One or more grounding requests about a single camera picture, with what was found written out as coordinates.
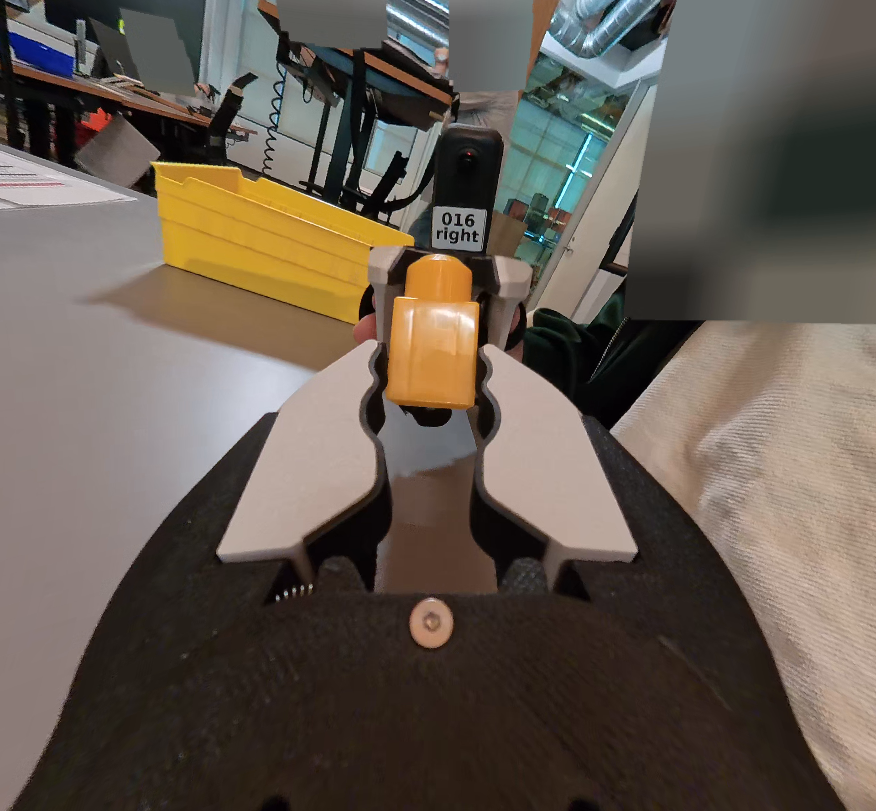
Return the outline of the black office chair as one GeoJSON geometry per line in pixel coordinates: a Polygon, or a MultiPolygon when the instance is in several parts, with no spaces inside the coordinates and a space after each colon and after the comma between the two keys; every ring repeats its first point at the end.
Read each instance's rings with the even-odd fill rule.
{"type": "Polygon", "coordinates": [[[208,149],[211,154],[225,155],[227,133],[240,112],[246,87],[255,80],[257,80],[257,75],[247,72],[236,78],[227,88],[222,102],[214,112],[208,126],[208,149]]]}

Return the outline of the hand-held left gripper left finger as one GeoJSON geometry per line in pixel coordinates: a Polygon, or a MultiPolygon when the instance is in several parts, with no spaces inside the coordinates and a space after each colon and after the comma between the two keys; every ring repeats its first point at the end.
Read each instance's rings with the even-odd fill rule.
{"type": "Polygon", "coordinates": [[[288,561],[305,583],[345,557],[374,588],[391,525],[384,447],[387,350],[367,340],[281,406],[216,555],[288,561]]]}

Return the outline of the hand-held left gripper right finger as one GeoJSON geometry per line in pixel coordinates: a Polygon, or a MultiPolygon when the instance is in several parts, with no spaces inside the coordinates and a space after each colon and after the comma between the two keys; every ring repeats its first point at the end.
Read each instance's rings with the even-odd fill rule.
{"type": "Polygon", "coordinates": [[[639,549],[574,404],[497,346],[478,353],[470,531],[501,584],[517,560],[555,584],[571,561],[631,563],[639,549]]]}

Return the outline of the grey cardboard panel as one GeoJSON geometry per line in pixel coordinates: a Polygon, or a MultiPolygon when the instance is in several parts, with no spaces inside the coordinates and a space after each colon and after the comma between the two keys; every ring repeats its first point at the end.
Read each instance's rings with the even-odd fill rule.
{"type": "Polygon", "coordinates": [[[127,189],[159,158],[159,148],[122,115],[114,115],[74,156],[76,165],[89,175],[127,189]]]}

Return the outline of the blue storage crate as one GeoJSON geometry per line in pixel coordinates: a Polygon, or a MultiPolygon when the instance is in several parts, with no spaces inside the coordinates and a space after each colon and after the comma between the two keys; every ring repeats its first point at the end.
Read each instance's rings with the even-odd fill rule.
{"type": "Polygon", "coordinates": [[[57,77],[73,77],[74,56],[16,32],[9,32],[9,40],[17,61],[57,77]]]}

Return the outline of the black standing desk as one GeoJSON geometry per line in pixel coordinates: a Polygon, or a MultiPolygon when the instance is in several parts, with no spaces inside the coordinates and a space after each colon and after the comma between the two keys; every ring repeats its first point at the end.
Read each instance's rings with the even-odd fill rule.
{"type": "Polygon", "coordinates": [[[403,57],[397,42],[386,39],[378,50],[292,42],[280,28],[276,5],[259,0],[257,9],[278,35],[279,77],[272,87],[262,175],[272,176],[286,83],[294,78],[303,93],[310,92],[323,102],[309,176],[300,182],[301,191],[373,220],[408,207],[432,179],[434,156],[429,157],[409,196],[389,200],[392,189],[407,174],[409,157],[400,151],[393,154],[376,188],[364,192],[359,183],[373,131],[379,121],[427,131],[446,116],[455,117],[459,95],[452,83],[427,78],[426,68],[416,67],[414,57],[403,57]]]}

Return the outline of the yellow plastic bin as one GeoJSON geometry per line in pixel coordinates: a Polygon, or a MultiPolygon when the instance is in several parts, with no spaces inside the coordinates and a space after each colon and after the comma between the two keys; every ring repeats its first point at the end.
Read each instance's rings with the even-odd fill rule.
{"type": "Polygon", "coordinates": [[[165,264],[354,324],[373,247],[410,235],[232,167],[154,162],[165,264]]]}

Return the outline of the long wooden office desk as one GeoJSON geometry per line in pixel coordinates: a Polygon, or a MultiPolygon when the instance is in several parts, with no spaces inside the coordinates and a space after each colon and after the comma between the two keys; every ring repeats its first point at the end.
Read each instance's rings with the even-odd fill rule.
{"type": "Polygon", "coordinates": [[[175,139],[197,145],[209,139],[211,117],[157,95],[118,89],[92,78],[63,78],[20,62],[13,62],[12,72],[17,99],[43,101],[79,116],[100,109],[122,115],[152,140],[175,139]]]}

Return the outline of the person's right forearm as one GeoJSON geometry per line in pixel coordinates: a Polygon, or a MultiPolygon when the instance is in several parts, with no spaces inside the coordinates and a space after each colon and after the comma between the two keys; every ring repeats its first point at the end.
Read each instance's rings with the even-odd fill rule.
{"type": "Polygon", "coordinates": [[[506,351],[546,379],[586,417],[610,429],[644,393],[701,321],[645,321],[626,314],[621,282],[595,318],[577,324],[518,306],[506,351]]]}

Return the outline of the yellow orange toy block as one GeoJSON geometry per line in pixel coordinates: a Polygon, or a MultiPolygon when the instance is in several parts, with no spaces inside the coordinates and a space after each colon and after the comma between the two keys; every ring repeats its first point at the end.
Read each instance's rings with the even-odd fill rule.
{"type": "Polygon", "coordinates": [[[386,397],[399,406],[468,410],[476,398],[480,305],[458,258],[427,255],[393,301],[386,397]]]}

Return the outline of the white door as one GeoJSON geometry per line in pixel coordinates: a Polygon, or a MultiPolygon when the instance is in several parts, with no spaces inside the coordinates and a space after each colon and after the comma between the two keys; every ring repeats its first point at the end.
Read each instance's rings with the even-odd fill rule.
{"type": "Polygon", "coordinates": [[[572,317],[639,190],[657,81],[638,82],[553,252],[527,310],[572,317]]]}

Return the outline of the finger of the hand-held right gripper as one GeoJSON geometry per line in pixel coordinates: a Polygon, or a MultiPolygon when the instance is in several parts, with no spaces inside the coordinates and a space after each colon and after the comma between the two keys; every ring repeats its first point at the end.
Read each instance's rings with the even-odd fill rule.
{"type": "Polygon", "coordinates": [[[514,349],[522,343],[531,286],[527,263],[504,256],[479,260],[479,345],[514,349]]]}
{"type": "Polygon", "coordinates": [[[376,340],[389,345],[394,300],[403,294],[408,246],[377,246],[370,250],[368,279],[373,290],[376,340]]]}

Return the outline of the person's cream trousers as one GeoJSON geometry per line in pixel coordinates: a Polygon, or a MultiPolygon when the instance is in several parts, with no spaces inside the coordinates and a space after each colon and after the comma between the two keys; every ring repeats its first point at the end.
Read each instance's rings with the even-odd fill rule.
{"type": "Polygon", "coordinates": [[[612,433],[732,572],[845,808],[874,809],[874,325],[706,322],[612,433]]]}

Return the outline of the printed paper sheet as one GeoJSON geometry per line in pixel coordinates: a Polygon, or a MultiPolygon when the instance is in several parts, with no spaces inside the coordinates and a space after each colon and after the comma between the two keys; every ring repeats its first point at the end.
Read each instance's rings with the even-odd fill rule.
{"type": "Polygon", "coordinates": [[[134,197],[67,175],[43,161],[31,162],[13,150],[1,150],[2,211],[133,201],[134,197]]]}

